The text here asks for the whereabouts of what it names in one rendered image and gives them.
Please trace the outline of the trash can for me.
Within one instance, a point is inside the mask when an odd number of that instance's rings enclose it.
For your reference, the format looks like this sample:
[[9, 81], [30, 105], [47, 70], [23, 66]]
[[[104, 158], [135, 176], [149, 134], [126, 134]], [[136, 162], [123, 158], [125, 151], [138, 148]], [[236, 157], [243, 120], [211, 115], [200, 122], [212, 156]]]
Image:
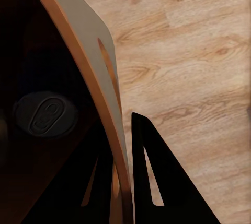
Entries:
[[[40, 47], [71, 57], [81, 101], [75, 128], [48, 142], [23, 136], [10, 110], [25, 58]], [[0, 165], [0, 224], [21, 224], [99, 117], [113, 155], [109, 224], [134, 224], [114, 41], [85, 0], [0, 0], [0, 108], [8, 130]], [[81, 206], [89, 203], [97, 161]]]

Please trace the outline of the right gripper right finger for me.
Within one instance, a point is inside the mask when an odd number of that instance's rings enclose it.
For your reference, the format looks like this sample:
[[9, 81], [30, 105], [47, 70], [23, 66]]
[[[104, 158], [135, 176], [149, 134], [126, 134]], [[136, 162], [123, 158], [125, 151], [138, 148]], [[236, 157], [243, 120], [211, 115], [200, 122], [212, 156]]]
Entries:
[[[220, 224], [151, 120], [131, 115], [135, 224]], [[164, 206], [152, 202], [144, 148]]]

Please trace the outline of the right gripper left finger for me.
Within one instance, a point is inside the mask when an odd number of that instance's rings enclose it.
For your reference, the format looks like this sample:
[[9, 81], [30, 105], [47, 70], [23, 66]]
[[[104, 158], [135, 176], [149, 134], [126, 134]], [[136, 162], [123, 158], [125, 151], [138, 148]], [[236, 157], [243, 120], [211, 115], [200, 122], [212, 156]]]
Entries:
[[[81, 206], [96, 160], [89, 203]], [[100, 117], [21, 224], [109, 224], [113, 155]]]

